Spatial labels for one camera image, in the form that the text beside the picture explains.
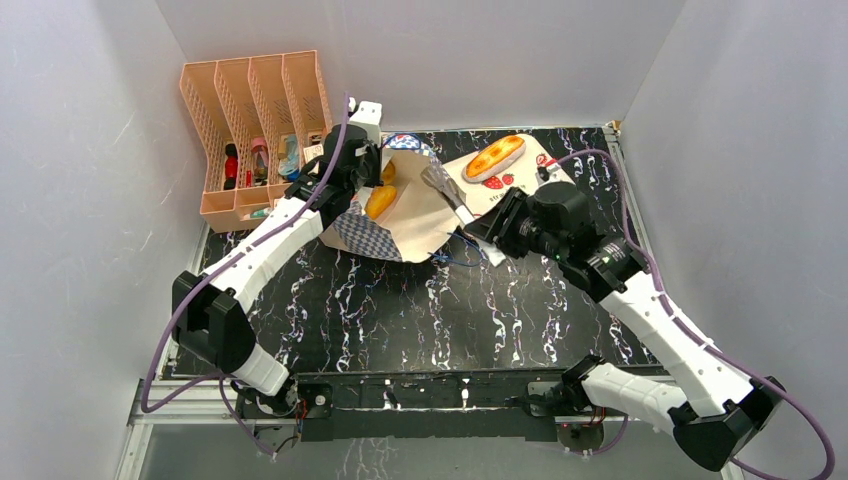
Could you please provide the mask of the brown fake donut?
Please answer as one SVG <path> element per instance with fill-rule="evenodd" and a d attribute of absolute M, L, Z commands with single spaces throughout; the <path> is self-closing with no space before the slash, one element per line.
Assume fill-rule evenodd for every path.
<path fill-rule="evenodd" d="M 365 205 L 366 215 L 372 220 L 376 220 L 392 205 L 396 197 L 397 189 L 392 185 L 375 187 Z"/>

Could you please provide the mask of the checkered brown paper bag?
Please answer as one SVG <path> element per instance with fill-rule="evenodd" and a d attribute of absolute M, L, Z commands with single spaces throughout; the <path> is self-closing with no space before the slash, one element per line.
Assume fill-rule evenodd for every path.
<path fill-rule="evenodd" d="M 371 195 L 362 189 L 320 236 L 330 248 L 366 258 L 420 263 L 436 253 L 459 227 L 459 219 L 420 173 L 430 164 L 442 165 L 433 149 L 413 133 L 384 136 L 381 153 L 393 161 L 397 197 L 376 220 L 365 213 Z"/>

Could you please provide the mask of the long glazed fake bread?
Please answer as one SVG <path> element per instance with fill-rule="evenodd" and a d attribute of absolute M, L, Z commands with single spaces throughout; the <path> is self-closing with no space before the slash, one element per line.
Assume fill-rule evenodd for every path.
<path fill-rule="evenodd" d="M 471 184 L 483 183 L 508 169 L 526 150 L 525 140 L 518 135 L 505 136 L 481 150 L 466 165 L 463 179 Z"/>

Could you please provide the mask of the metal tongs white handles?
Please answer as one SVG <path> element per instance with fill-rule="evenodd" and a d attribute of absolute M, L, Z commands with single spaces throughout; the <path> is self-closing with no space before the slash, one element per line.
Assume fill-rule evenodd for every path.
<path fill-rule="evenodd" d="M 422 181 L 437 191 L 442 199 L 449 205 L 455 216 L 459 219 L 461 231 L 469 239 L 472 239 L 480 248 L 482 256 L 493 266 L 498 267 L 506 256 L 494 245 L 472 237 L 466 231 L 466 227 L 475 219 L 474 214 L 465 203 L 465 193 L 459 188 L 456 181 L 448 174 L 447 170 L 436 164 L 430 164 L 420 173 Z"/>

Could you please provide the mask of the pink frosted fake donut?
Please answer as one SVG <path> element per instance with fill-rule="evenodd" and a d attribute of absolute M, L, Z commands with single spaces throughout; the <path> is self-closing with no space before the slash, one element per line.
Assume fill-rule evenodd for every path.
<path fill-rule="evenodd" d="M 389 161 L 381 172 L 383 186 L 391 185 L 396 179 L 396 167 L 393 161 Z"/>

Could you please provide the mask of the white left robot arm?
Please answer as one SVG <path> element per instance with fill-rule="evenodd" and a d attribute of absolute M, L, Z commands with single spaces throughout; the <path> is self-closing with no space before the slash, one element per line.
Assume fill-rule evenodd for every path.
<path fill-rule="evenodd" d="M 258 295 L 307 243 L 345 213 L 364 187 L 381 183 L 381 128 L 349 119 L 336 125 L 270 214 L 228 255 L 173 284 L 172 339 L 260 394 L 275 416 L 299 400 L 289 370 L 266 351 L 247 318 Z"/>

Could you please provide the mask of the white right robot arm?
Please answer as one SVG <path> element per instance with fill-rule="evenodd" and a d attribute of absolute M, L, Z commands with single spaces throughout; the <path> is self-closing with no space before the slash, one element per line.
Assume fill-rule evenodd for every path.
<path fill-rule="evenodd" d="M 545 393 L 526 399 L 535 412 L 606 407 L 671 435 L 697 465 L 721 470 L 768 423 L 780 397 L 711 355 L 668 316 L 641 254 L 620 236 L 603 235 L 575 185 L 552 182 L 528 195 L 512 187 L 466 225 L 476 239 L 511 258 L 529 253 L 555 262 L 572 286 L 625 324 L 675 383 L 628 373 L 588 355 Z"/>

